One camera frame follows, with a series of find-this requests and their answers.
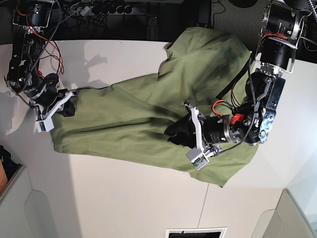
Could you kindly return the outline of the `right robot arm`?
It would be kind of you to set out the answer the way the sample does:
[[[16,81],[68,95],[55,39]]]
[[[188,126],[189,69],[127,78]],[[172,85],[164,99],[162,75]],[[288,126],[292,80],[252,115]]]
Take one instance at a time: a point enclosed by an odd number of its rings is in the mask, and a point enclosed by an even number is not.
[[[17,97],[28,97],[22,101],[37,112],[39,119],[48,118],[50,113],[64,117],[75,114],[75,107],[70,101],[74,94],[67,89],[58,89],[59,75],[63,73],[62,56],[57,56],[55,72],[43,76],[39,70],[40,59],[48,45],[60,51],[53,41],[55,33],[48,37],[43,35],[55,4],[58,7],[58,27],[62,22],[62,10],[57,0],[19,0],[12,19],[15,27],[12,56],[4,79]]]

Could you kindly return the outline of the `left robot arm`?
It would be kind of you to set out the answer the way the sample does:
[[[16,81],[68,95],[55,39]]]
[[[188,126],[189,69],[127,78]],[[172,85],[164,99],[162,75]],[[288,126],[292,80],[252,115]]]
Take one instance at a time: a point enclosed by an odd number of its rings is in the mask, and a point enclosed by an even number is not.
[[[316,10],[314,0],[270,0],[264,9],[257,49],[213,104],[225,106],[231,113],[205,116],[184,102],[188,113],[166,129],[168,140],[189,147],[187,156],[192,162],[222,154],[222,143],[233,147],[264,143],[285,84],[282,76],[293,71],[304,19],[316,16]]]

